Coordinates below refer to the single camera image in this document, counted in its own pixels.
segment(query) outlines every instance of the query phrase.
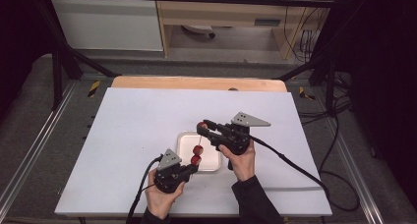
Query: plastic container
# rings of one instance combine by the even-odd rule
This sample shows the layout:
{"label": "plastic container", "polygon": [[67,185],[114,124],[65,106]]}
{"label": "plastic container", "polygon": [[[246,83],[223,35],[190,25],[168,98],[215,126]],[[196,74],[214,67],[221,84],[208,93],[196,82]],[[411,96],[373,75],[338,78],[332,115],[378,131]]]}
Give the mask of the plastic container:
{"label": "plastic container", "polygon": [[209,140],[198,135],[196,132],[184,132],[178,136],[177,154],[182,158],[182,165],[190,164],[193,157],[193,148],[201,145],[204,152],[200,157],[202,162],[199,166],[199,173],[211,173],[217,171],[221,166],[221,153],[215,150],[215,146],[211,145]]}

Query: red ball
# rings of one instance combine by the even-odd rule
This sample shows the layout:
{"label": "red ball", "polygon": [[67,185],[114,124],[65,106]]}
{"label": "red ball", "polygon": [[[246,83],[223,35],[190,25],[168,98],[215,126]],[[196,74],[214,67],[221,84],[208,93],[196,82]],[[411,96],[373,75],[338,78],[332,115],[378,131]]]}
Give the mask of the red ball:
{"label": "red ball", "polygon": [[197,126],[199,126],[199,127],[203,127],[203,128],[205,128],[205,129],[207,129],[207,128],[208,128],[208,125],[207,125],[207,124],[205,124],[205,122],[200,122],[200,123],[198,123],[198,124],[197,124]]}
{"label": "red ball", "polygon": [[205,149],[199,144],[193,148],[193,153],[196,155],[202,155],[203,151],[205,151]]}
{"label": "red ball", "polygon": [[199,155],[194,155],[191,158],[191,164],[193,164],[194,166],[199,166],[201,161],[202,161],[202,158]]}

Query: gray carpet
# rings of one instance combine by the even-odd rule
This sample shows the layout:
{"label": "gray carpet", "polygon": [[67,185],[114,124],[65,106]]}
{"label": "gray carpet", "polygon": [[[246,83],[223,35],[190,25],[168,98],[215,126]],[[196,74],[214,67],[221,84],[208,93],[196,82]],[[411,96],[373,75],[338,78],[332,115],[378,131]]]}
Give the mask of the gray carpet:
{"label": "gray carpet", "polygon": [[[165,76],[202,76],[202,77],[253,77],[268,79],[288,71],[288,67],[274,68],[268,64],[204,64],[198,62],[166,61],[108,61],[102,64],[113,71],[127,75],[165,75]],[[9,114],[2,120],[0,126],[1,156],[0,189],[3,191],[20,161],[24,158],[31,143],[34,141],[42,124],[45,122],[52,106],[51,66],[48,59],[36,62],[20,98],[12,105]],[[93,123],[91,116],[95,115],[104,91],[111,85],[111,80],[101,81],[93,98],[88,98],[89,88],[93,80],[82,80],[72,95],[72,98],[56,125],[45,148],[33,166],[27,181],[18,194],[7,215],[7,222],[13,218],[18,223],[47,223],[53,220],[69,220],[64,216],[54,214],[59,200],[59,191],[71,174],[84,139],[89,133],[88,125]],[[288,90],[293,93],[296,107],[302,112],[318,112],[321,107],[316,100],[300,98],[298,82],[288,83]],[[354,112],[345,111],[339,116],[340,129],[347,140],[356,162],[372,192],[375,202],[386,223],[417,223],[417,214],[409,204],[406,196],[398,187],[387,165],[383,160],[374,159],[370,155],[367,141],[355,118]],[[304,127],[305,134],[319,166],[331,143],[332,134],[325,119]],[[330,155],[325,166],[326,170],[337,173],[347,179],[343,164],[336,150]],[[323,176],[328,185],[331,199],[342,205],[352,206],[354,196],[344,184],[335,178]],[[367,223],[361,208],[354,212],[344,212],[332,208],[333,216],[327,217],[327,223]],[[290,219],[293,223],[319,223],[320,220]]]}

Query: black cable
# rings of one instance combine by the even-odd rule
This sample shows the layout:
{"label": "black cable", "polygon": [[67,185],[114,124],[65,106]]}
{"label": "black cable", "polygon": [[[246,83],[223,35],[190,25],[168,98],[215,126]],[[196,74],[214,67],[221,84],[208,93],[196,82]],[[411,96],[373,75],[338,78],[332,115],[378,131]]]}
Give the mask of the black cable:
{"label": "black cable", "polygon": [[304,52],[304,49],[303,49],[303,46],[304,46],[304,44],[303,44],[304,32],[305,32],[305,30],[303,30],[303,33],[301,34],[301,40],[300,40],[300,46],[299,46],[299,48],[302,52]]}
{"label": "black cable", "polygon": [[80,224],[87,224],[85,217],[79,217]]}
{"label": "black cable", "polygon": [[280,159],[282,159],[284,162],[286,162],[288,165],[290,165],[291,167],[293,167],[295,170],[299,171],[300,173],[304,174],[306,177],[310,178],[311,180],[313,180],[314,182],[316,182],[319,186],[321,186],[323,188],[323,191],[325,191],[326,197],[328,199],[330,199],[330,193],[328,192],[328,188],[326,187],[325,184],[323,184],[322,181],[320,181],[319,179],[317,179],[315,176],[311,175],[310,173],[308,173],[306,170],[302,169],[301,167],[299,167],[297,164],[293,163],[291,160],[289,160],[288,158],[285,157],[284,154],[276,151],[273,147],[271,147],[270,145],[268,145],[267,143],[263,142],[262,140],[259,140],[257,138],[254,138],[252,136],[249,136],[252,140],[254,140],[255,142],[257,142],[260,145],[263,145],[266,148],[269,148],[271,151],[273,151],[276,155],[278,155],[278,157]]}
{"label": "black cable", "polygon": [[303,26],[307,23],[307,21],[310,19],[310,17],[313,15],[313,13],[315,13],[317,10],[319,10],[319,8],[313,9],[313,11],[306,17],[306,19],[304,20],[304,22],[303,22],[303,24],[301,25],[300,28],[303,28]]}
{"label": "black cable", "polygon": [[291,45],[291,43],[289,42],[288,37],[286,36],[286,22],[287,22],[287,17],[288,17],[288,6],[286,6],[286,7],[285,7],[285,18],[284,18],[284,37],[285,37],[286,42],[287,42],[287,43],[288,43],[288,45],[289,45],[289,48],[291,49],[291,52],[294,54],[294,57],[295,57],[298,61],[303,62],[303,60],[302,60],[302,59],[300,59],[300,58],[303,58],[303,56],[299,56],[299,55],[297,55],[297,53],[295,52],[294,48],[292,48],[292,45]]}
{"label": "black cable", "polygon": [[[338,99],[333,104],[333,108],[336,109],[338,100],[340,100],[341,98],[346,97],[346,96],[347,95],[343,95],[343,96],[338,97]],[[328,156],[333,151],[333,148],[335,146],[335,142],[337,141],[337,137],[338,137],[338,133],[339,133],[339,122],[338,122],[338,118],[337,118],[337,113],[334,114],[334,120],[336,122],[336,129],[335,129],[335,132],[334,132],[334,138],[333,138],[333,141],[331,142],[331,145],[330,145],[330,148],[328,149],[328,152],[326,153],[325,158],[322,161],[322,164],[320,165],[319,174],[320,175],[322,175],[322,174],[328,174],[328,175],[331,175],[333,177],[336,177],[336,178],[340,179],[342,182],[344,182],[346,185],[348,185],[350,187],[350,189],[353,191],[353,194],[356,197],[355,206],[353,206],[351,208],[346,208],[346,207],[342,207],[342,206],[336,204],[334,201],[332,201],[330,199],[328,200],[328,202],[331,205],[333,205],[334,207],[336,207],[336,208],[338,208],[340,210],[343,210],[343,211],[346,211],[346,212],[351,212],[351,211],[355,211],[360,206],[360,201],[359,201],[360,198],[359,198],[358,193],[356,192],[355,188],[352,186],[352,184],[349,181],[347,181],[346,179],[342,178],[341,176],[339,176],[339,175],[337,175],[335,173],[332,173],[332,172],[323,170],[323,167],[325,166],[325,163],[328,160]]]}
{"label": "black cable", "polygon": [[[339,175],[337,175],[335,173],[332,173],[330,171],[325,171],[323,169],[323,167],[325,166],[326,161],[328,160],[328,156],[330,155],[330,153],[332,152],[332,150],[333,150],[333,148],[335,146],[335,142],[337,140],[337,136],[338,136],[338,133],[339,133],[339,122],[338,122],[337,114],[343,112],[344,110],[346,110],[347,108],[349,108],[350,105],[351,105],[350,100],[345,101],[345,102],[342,102],[340,104],[337,104],[340,99],[345,98],[345,97],[348,97],[348,95],[347,94],[344,94],[342,96],[339,96],[338,99],[333,104],[333,108],[334,108],[334,112],[335,112],[334,120],[336,122],[336,129],[335,129],[335,132],[334,132],[334,138],[333,138],[333,140],[331,142],[330,148],[328,149],[328,151],[327,151],[327,153],[325,155],[325,158],[323,159],[322,164],[320,165],[318,171],[319,171],[319,174],[320,174],[321,177],[322,177],[323,174],[331,175],[331,176],[333,176],[333,177],[341,180],[342,182],[344,182],[346,185],[349,186],[349,188],[352,190],[353,194],[356,197],[356,203],[355,203],[355,205],[353,207],[350,207],[350,208],[342,207],[341,205],[335,203],[334,201],[332,201],[330,199],[328,199],[328,202],[331,205],[333,205],[334,207],[336,207],[336,208],[338,208],[340,210],[343,210],[343,211],[346,211],[346,212],[351,212],[351,211],[355,211],[360,206],[360,198],[359,198],[359,195],[356,192],[355,188],[353,187],[353,185],[349,181],[347,181],[346,179],[342,178],[341,176],[339,176]],[[313,118],[312,121],[302,123],[303,126],[304,126],[304,125],[306,125],[308,123],[311,123],[311,122],[314,122],[314,121],[317,121],[319,119],[322,119],[324,117],[329,116],[329,113],[327,111],[325,111],[325,112],[318,112],[318,113],[302,113],[302,112],[299,112],[299,116],[300,116],[300,118]]]}
{"label": "black cable", "polygon": [[333,205],[334,207],[336,207],[336,208],[338,208],[338,209],[340,209],[340,210],[343,210],[343,211],[346,211],[346,212],[352,212],[352,211],[355,211],[356,209],[358,209],[359,208],[359,206],[360,206],[360,201],[359,201],[359,195],[358,195],[358,193],[356,192],[356,189],[353,187],[353,185],[349,182],[349,181],[347,181],[346,179],[344,179],[344,178],[342,178],[341,176],[339,176],[339,175],[337,175],[337,174],[335,174],[335,173],[332,173],[332,172],[329,172],[329,171],[325,171],[325,170],[322,170],[322,171],[320,171],[319,172],[319,174],[321,175],[321,177],[322,177],[322,175],[323,174],[328,174],[328,175],[331,175],[331,176],[333,176],[333,177],[336,177],[336,178],[338,178],[338,179],[340,179],[341,181],[343,181],[347,186],[349,186],[349,188],[352,190],[352,192],[353,192],[353,194],[355,194],[355,197],[356,197],[356,203],[355,203],[355,205],[353,206],[353,207],[350,207],[350,208],[348,208],[348,207],[342,207],[342,206],[340,206],[339,204],[336,204],[334,201],[332,201],[332,200],[328,200],[328,202],[331,204],[331,205]]}
{"label": "black cable", "polygon": [[129,214],[128,214],[128,218],[126,219],[126,224],[131,224],[132,223],[132,217],[133,217],[133,213],[135,212],[135,208],[138,205],[139,200],[141,199],[141,195],[142,195],[142,191],[146,190],[147,188],[151,187],[152,185],[146,187],[143,189],[144,183],[145,183],[145,179],[147,178],[148,172],[150,170],[150,167],[153,165],[153,163],[155,162],[160,162],[160,160],[162,159],[163,154],[161,154],[159,157],[155,158],[148,166],[147,170],[145,171],[144,176],[142,177],[142,181],[141,181],[141,185],[139,186],[139,190],[138,193],[135,196],[135,200],[132,203],[132,206],[129,210]]}

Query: white tabletop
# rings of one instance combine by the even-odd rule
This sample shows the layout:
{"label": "white tabletop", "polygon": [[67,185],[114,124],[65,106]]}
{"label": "white tabletop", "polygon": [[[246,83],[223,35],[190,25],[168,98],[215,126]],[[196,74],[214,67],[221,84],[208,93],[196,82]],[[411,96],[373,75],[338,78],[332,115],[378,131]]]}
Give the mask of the white tabletop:
{"label": "white tabletop", "polygon": [[[272,124],[251,128],[252,136],[319,177],[290,93],[109,88],[55,212],[126,216],[149,163],[167,148],[176,151],[181,133],[194,131],[204,119],[230,123],[240,111]],[[270,150],[259,144],[255,149],[256,174],[281,215],[331,215],[325,193],[315,182]],[[230,188],[236,177],[227,169],[227,159],[222,163],[213,173],[192,177],[172,216],[238,214]],[[143,195],[136,213],[145,208]]]}

